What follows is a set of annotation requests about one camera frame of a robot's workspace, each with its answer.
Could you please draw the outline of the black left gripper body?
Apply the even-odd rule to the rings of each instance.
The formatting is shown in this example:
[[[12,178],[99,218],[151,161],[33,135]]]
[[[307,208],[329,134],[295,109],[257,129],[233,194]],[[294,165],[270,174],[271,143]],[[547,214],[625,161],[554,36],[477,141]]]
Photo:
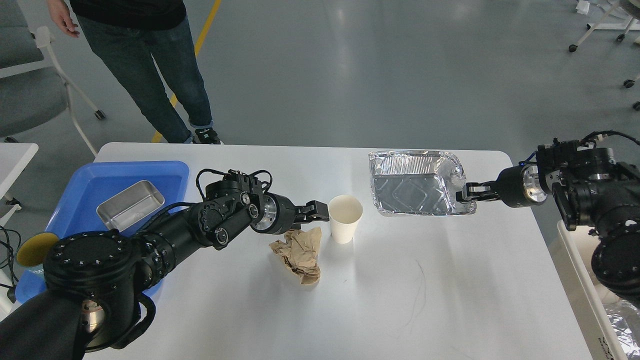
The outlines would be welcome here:
[[[263,216],[256,224],[251,224],[252,230],[260,234],[281,235],[295,223],[296,206],[290,199],[279,194],[265,194]]]

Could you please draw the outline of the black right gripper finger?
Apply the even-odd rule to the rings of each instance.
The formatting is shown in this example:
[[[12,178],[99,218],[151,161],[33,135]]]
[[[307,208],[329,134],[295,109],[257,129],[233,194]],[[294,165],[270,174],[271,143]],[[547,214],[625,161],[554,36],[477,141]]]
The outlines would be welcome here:
[[[460,191],[455,192],[458,203],[490,202],[501,200],[495,181],[467,182]]]

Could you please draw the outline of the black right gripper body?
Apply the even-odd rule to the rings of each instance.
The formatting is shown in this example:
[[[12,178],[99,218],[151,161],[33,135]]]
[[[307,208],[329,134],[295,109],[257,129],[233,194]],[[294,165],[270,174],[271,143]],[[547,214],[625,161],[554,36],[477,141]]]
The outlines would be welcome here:
[[[511,208],[535,207],[547,200],[536,165],[506,168],[498,174],[494,190]]]

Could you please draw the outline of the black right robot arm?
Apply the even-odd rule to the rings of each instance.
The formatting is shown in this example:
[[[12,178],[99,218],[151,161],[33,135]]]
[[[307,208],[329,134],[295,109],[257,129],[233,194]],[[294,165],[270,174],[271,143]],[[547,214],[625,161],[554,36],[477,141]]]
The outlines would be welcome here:
[[[467,182],[460,203],[500,201],[511,208],[536,207],[553,198],[567,231],[590,229],[598,244],[590,266],[608,290],[634,306],[640,301],[639,169],[617,161],[606,137],[637,138],[616,130],[594,131],[577,140],[539,145],[496,180]]]

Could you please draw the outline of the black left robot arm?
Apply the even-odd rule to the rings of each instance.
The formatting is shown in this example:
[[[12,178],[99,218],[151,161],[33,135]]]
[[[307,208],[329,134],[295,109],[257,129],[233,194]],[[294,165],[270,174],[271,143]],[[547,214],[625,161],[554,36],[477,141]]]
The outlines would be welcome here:
[[[153,323],[156,306],[145,291],[199,249],[222,250],[247,228],[280,235],[329,221],[326,203],[294,205],[258,174],[229,170],[197,186],[201,202],[172,203],[131,236],[96,230],[28,239],[16,259],[42,266],[46,289],[1,321],[1,358],[81,360],[123,349]]]

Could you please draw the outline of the person's right hand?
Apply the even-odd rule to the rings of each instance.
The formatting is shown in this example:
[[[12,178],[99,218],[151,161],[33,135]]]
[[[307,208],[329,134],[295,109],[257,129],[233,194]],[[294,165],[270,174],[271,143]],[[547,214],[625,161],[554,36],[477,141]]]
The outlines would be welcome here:
[[[71,18],[71,10],[64,0],[46,0],[46,7],[52,22],[57,28],[71,38],[78,38],[79,25]]]

